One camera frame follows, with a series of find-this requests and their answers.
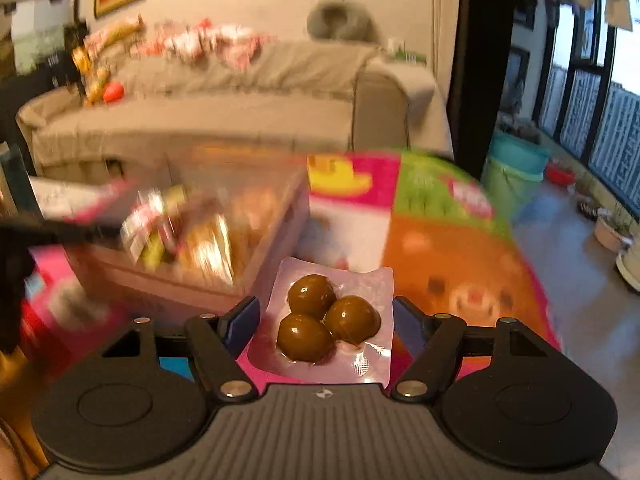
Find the white plant pot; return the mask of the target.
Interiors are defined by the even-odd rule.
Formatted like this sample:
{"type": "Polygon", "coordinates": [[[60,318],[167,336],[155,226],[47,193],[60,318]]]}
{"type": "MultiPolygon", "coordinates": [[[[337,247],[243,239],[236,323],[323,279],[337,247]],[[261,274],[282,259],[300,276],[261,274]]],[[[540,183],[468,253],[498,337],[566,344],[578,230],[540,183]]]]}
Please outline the white plant pot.
{"type": "Polygon", "coordinates": [[[620,226],[614,216],[604,208],[598,210],[593,235],[600,245],[610,252],[621,252],[628,248],[632,239],[626,226],[620,226]]]}

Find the pile of baby clothes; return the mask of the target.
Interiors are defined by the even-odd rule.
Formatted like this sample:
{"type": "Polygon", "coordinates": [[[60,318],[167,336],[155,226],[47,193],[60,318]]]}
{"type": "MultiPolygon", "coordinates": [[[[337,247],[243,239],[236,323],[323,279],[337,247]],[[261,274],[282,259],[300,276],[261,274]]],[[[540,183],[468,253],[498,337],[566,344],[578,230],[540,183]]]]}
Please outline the pile of baby clothes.
{"type": "Polygon", "coordinates": [[[196,25],[165,22],[154,26],[145,38],[130,48],[133,58],[163,56],[194,65],[208,56],[234,70],[247,70],[272,35],[255,32],[242,25],[214,25],[208,18],[196,25]]]}

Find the red plastic basin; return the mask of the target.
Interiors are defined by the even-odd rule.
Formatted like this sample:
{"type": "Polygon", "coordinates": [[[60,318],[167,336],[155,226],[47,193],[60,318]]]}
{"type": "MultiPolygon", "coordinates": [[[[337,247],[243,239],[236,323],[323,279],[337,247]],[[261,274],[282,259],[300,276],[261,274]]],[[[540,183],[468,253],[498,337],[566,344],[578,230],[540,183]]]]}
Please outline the red plastic basin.
{"type": "Polygon", "coordinates": [[[544,168],[544,178],[560,188],[568,188],[576,181],[575,173],[570,167],[554,160],[550,160],[544,168]]]}

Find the green label sign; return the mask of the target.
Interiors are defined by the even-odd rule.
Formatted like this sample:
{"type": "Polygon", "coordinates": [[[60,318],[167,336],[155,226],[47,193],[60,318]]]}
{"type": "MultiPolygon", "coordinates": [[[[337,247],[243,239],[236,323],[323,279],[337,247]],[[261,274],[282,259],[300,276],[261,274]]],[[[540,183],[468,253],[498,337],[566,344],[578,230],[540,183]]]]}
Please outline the green label sign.
{"type": "Polygon", "coordinates": [[[402,49],[388,50],[387,56],[394,62],[427,66],[426,56],[419,52],[406,51],[402,49]]]}

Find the green plastic bucket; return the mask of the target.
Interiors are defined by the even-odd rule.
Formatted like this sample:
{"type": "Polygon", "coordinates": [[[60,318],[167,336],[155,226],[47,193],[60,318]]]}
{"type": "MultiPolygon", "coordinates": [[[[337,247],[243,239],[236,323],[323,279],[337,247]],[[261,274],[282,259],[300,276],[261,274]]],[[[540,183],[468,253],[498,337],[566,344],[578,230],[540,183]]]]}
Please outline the green plastic bucket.
{"type": "Polygon", "coordinates": [[[530,174],[488,157],[482,177],[497,214],[504,220],[514,221],[533,199],[544,174],[530,174]]]}

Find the round pastry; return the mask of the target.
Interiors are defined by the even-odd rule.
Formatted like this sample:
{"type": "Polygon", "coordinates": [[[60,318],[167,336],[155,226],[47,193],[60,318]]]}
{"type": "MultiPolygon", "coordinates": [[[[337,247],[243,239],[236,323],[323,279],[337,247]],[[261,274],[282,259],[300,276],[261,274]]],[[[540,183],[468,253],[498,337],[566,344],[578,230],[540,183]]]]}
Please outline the round pastry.
{"type": "Polygon", "coordinates": [[[232,286],[236,272],[227,216],[213,210],[189,214],[179,238],[177,262],[183,271],[232,286]]]}

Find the beige covered sofa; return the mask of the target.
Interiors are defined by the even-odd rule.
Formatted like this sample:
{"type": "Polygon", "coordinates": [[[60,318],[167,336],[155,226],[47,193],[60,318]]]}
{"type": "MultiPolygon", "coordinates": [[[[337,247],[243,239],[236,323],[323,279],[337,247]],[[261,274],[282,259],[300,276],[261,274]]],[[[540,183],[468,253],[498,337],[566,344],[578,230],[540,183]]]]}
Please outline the beige covered sofa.
{"type": "Polygon", "coordinates": [[[124,87],[120,101],[87,106],[77,91],[58,88],[17,112],[41,177],[102,184],[216,144],[454,154],[432,71],[389,61],[374,44],[276,41],[245,70],[213,56],[186,64],[119,50],[108,65],[124,87]]]}

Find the orange toy ball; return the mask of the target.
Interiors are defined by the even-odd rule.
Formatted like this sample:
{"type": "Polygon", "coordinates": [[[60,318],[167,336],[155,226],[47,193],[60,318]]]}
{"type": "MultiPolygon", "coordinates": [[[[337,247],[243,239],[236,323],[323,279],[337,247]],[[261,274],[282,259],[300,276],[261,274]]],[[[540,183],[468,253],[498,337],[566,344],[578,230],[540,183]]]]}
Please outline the orange toy ball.
{"type": "Polygon", "coordinates": [[[124,86],[119,81],[111,81],[103,88],[102,101],[105,104],[112,104],[122,100],[124,96],[124,86]]]}

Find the grey neck pillow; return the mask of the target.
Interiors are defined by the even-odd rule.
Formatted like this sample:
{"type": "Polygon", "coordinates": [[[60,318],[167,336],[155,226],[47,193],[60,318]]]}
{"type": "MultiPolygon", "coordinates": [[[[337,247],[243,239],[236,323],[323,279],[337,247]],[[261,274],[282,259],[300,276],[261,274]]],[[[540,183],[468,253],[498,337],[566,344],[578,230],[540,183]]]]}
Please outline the grey neck pillow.
{"type": "Polygon", "coordinates": [[[378,44],[369,10],[357,0],[320,0],[307,15],[306,31],[315,40],[378,44]]]}

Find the white ribbed planter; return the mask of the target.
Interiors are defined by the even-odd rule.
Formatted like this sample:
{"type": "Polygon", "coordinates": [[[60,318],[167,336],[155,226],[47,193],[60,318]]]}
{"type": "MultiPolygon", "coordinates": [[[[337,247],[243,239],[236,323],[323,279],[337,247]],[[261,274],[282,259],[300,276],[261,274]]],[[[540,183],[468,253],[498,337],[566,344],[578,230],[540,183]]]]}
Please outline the white ribbed planter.
{"type": "Polygon", "coordinates": [[[634,291],[640,292],[640,252],[639,243],[634,242],[618,253],[615,260],[616,270],[634,291]]]}

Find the three braised eggs packet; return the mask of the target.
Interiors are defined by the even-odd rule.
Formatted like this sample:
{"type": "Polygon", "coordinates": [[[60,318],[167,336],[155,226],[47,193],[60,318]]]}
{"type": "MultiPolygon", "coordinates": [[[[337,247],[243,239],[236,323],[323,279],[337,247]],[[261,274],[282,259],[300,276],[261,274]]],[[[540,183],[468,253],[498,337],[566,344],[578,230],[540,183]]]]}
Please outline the three braised eggs packet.
{"type": "Polygon", "coordinates": [[[317,384],[390,383],[394,274],[286,258],[247,350],[258,370],[317,384]]]}

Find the colourful cartoon play mat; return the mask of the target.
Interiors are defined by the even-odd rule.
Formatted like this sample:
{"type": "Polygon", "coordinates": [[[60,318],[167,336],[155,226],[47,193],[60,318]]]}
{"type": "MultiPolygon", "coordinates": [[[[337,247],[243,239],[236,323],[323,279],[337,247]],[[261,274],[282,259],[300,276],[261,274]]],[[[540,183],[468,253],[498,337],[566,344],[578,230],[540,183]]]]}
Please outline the colourful cartoon play mat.
{"type": "MultiPolygon", "coordinates": [[[[416,155],[314,156],[311,216],[297,258],[357,272],[388,266],[395,290],[428,312],[491,326],[512,315],[548,340],[548,301],[480,185],[416,155]]],[[[35,253],[44,289],[25,310],[26,348],[1,361],[1,474],[30,479],[46,466],[32,406],[65,370],[122,325],[120,307],[73,320],[58,294],[75,287],[62,248],[35,253]]]]}

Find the yellow plush toys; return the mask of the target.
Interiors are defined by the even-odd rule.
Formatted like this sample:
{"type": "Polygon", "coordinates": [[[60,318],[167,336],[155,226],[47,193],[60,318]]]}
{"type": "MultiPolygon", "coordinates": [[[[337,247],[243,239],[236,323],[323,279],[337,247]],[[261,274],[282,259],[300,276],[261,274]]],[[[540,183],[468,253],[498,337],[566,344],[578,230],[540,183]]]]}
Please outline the yellow plush toys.
{"type": "Polygon", "coordinates": [[[72,51],[85,106],[102,101],[104,88],[130,57],[130,49],[142,38],[142,32],[144,21],[140,14],[123,18],[92,32],[72,51]]]}

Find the teal plastic bucket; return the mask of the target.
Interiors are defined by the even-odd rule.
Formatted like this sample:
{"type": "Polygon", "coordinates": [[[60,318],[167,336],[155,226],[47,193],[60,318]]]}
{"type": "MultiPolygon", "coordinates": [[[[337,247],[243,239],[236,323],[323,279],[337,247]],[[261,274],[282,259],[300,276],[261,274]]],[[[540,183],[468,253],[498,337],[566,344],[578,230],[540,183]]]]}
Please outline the teal plastic bucket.
{"type": "Polygon", "coordinates": [[[489,145],[489,156],[503,165],[526,174],[542,174],[550,152],[539,144],[496,129],[489,145]]]}

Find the pink cardboard gift box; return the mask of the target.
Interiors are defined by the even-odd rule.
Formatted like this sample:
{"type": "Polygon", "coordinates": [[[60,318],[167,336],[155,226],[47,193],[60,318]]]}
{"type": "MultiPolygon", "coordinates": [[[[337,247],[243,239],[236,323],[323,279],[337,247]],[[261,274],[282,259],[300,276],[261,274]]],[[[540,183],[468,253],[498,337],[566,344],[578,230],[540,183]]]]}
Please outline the pink cardboard gift box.
{"type": "Polygon", "coordinates": [[[101,207],[93,220],[114,238],[65,251],[89,297],[182,321],[246,296],[265,304],[308,217],[303,156],[206,146],[163,160],[101,207]]]}

